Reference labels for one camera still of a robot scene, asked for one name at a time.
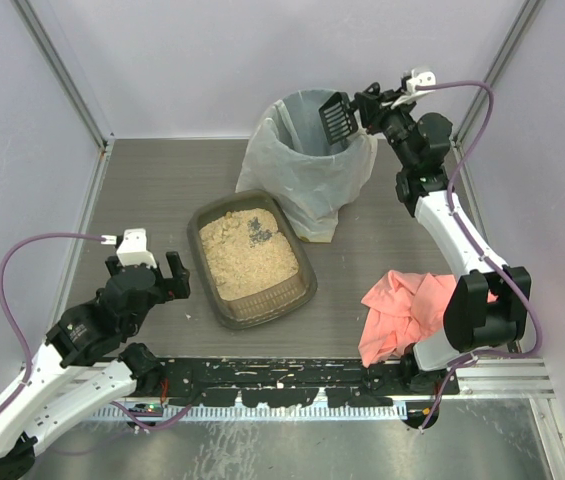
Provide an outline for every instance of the white wall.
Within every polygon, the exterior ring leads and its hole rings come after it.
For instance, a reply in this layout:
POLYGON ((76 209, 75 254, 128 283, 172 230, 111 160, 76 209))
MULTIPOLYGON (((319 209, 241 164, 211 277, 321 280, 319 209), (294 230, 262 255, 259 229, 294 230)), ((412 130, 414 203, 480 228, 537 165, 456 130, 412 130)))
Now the white wall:
MULTIPOLYGON (((97 147, 8 1, 0 0, 0 260, 24 237, 76 228, 97 147)), ((20 251, 6 293, 32 348, 50 322, 68 243, 20 251)), ((0 391, 23 361, 0 309, 0 391)))
POLYGON ((470 172, 494 247, 533 277, 565 419, 565 2, 546 2, 496 88, 470 172))
MULTIPOLYGON (((522 0, 33 0, 118 138, 248 136, 298 89, 481 79, 522 0)), ((427 100, 462 120, 474 92, 427 100)))

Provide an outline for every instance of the black slotted scoop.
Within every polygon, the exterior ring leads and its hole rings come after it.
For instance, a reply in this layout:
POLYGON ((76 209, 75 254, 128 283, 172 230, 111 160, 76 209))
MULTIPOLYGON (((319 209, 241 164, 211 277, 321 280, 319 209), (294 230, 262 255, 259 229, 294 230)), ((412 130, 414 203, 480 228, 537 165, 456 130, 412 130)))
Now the black slotted scoop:
POLYGON ((331 95, 319 109, 322 128, 329 145, 341 142, 346 137, 358 131, 355 119, 355 106, 349 101, 346 92, 336 92, 331 95))

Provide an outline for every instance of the pink towel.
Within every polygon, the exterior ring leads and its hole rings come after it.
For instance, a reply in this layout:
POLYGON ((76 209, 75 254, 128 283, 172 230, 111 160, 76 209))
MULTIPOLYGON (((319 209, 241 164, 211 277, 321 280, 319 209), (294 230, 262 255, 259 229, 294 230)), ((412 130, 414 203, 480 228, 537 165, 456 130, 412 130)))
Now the pink towel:
POLYGON ((421 275, 391 270, 362 299, 369 307, 358 349, 362 364, 401 356, 410 344, 442 328, 455 290, 453 275, 421 275))

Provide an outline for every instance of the gray floor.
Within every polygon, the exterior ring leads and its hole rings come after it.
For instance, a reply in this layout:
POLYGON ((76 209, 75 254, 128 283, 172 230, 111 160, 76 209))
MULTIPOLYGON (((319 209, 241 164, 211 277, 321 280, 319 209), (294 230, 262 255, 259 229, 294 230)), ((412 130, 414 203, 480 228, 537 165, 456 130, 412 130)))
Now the gray floor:
POLYGON ((53 480, 541 480, 551 478, 524 400, 449 401, 424 435, 399 421, 182 422, 148 437, 83 423, 31 478, 53 480))
MULTIPOLYGON (((448 273, 429 234, 395 194, 400 164, 380 142, 373 175, 360 197, 340 211, 329 245, 306 245, 318 292, 297 312, 234 332, 213 317, 194 271, 186 226, 198 207, 233 193, 244 140, 118 140, 97 202, 92 233, 144 227, 149 248, 164 262, 180 252, 192 270, 191 297, 154 308, 135 341, 157 355, 357 357, 367 309, 364 294, 390 269, 448 273)), ((85 244, 69 305, 93 297, 106 282, 110 251, 85 244)))

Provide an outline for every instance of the white garbage bag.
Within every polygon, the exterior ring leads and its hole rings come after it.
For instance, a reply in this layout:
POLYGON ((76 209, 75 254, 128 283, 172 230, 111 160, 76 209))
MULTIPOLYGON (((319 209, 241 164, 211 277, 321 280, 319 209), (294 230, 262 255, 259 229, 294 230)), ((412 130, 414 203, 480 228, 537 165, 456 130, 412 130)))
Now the white garbage bag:
POLYGON ((358 197, 377 153, 377 139, 363 132, 328 144, 318 109, 333 93, 305 90, 271 105, 249 140, 235 188, 269 192, 309 242, 332 240, 338 210, 358 197))

